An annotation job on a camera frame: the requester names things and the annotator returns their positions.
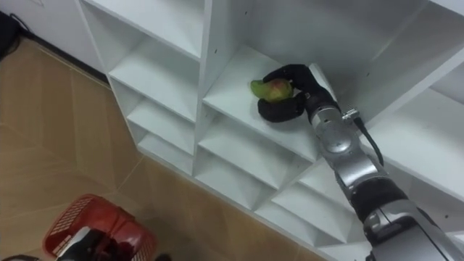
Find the laminate floor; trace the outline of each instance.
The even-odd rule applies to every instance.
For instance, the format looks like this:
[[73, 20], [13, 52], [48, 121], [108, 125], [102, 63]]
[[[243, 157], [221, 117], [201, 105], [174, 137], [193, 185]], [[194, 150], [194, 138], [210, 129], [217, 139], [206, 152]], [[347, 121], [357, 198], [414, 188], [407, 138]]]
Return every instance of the laminate floor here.
[[316, 254], [137, 152], [113, 93], [24, 40], [0, 63], [0, 257], [41, 251], [76, 197], [133, 213], [174, 261], [310, 261]]

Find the shelf divider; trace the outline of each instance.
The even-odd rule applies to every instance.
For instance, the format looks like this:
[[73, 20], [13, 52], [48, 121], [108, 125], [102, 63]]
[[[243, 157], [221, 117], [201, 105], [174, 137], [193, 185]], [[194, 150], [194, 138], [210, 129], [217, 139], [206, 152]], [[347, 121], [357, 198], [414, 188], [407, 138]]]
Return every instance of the shelf divider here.
[[261, 79], [280, 66], [254, 49], [242, 46], [203, 101], [288, 150], [315, 162], [318, 158], [318, 143], [305, 115], [278, 124], [266, 122], [257, 111], [258, 98], [251, 92], [250, 82]]
[[268, 202], [255, 213], [311, 246], [314, 246], [320, 233], [308, 222], [273, 202]]
[[273, 189], [230, 163], [200, 151], [195, 178], [248, 210], [267, 199]]
[[195, 122], [199, 65], [146, 38], [109, 75]]
[[296, 183], [273, 199], [273, 202], [306, 220], [329, 236], [347, 242], [355, 216], [321, 195]]
[[223, 115], [219, 115], [210, 125], [199, 145], [275, 189], [288, 180], [287, 176], [292, 174], [289, 173], [289, 166], [297, 157]]
[[464, 105], [428, 89], [369, 131], [386, 161], [464, 201], [463, 115]]
[[157, 161], [160, 158], [176, 169], [188, 175], [192, 174], [194, 163], [192, 156], [155, 135], [146, 134], [137, 147], [144, 154], [151, 156], [153, 160]]
[[324, 159], [316, 162], [299, 182], [344, 207], [346, 210], [355, 213], [355, 210], [349, 204], [336, 182], [334, 171], [327, 165]]
[[128, 120], [184, 152], [194, 154], [194, 126], [152, 101], [142, 100], [129, 114]]
[[85, 1], [199, 61], [204, 0]]

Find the white cabinet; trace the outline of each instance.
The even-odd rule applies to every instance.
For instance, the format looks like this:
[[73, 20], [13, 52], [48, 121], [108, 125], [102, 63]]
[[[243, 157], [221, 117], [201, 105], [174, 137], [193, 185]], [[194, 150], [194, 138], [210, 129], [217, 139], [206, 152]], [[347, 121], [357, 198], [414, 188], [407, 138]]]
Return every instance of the white cabinet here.
[[464, 210], [464, 105], [428, 89], [464, 62], [461, 6], [80, 1], [142, 153], [325, 258], [359, 260], [369, 251], [362, 226], [307, 116], [266, 122], [249, 83], [284, 64], [319, 65], [313, 72], [342, 109], [361, 111], [394, 181], [415, 199], [443, 191], [424, 208], [447, 231], [464, 230], [441, 204], [454, 197]]

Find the red basket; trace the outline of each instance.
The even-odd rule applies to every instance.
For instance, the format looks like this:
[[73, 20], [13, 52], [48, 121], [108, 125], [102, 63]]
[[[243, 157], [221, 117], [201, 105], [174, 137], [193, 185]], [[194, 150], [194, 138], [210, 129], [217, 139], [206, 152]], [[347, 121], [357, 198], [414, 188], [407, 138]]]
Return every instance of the red basket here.
[[76, 199], [55, 221], [43, 240], [45, 253], [56, 258], [70, 239], [83, 227], [105, 232], [118, 244], [130, 244], [132, 261], [154, 259], [153, 235], [134, 216], [113, 203], [86, 194]]

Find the pear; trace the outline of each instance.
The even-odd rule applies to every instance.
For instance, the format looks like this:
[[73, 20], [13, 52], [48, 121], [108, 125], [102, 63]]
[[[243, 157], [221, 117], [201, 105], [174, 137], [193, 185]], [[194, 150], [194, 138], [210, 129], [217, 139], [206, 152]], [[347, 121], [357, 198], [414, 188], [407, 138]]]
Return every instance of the pear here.
[[263, 83], [262, 80], [253, 80], [250, 84], [253, 94], [268, 102], [278, 102], [293, 96], [293, 88], [285, 79], [274, 79]]

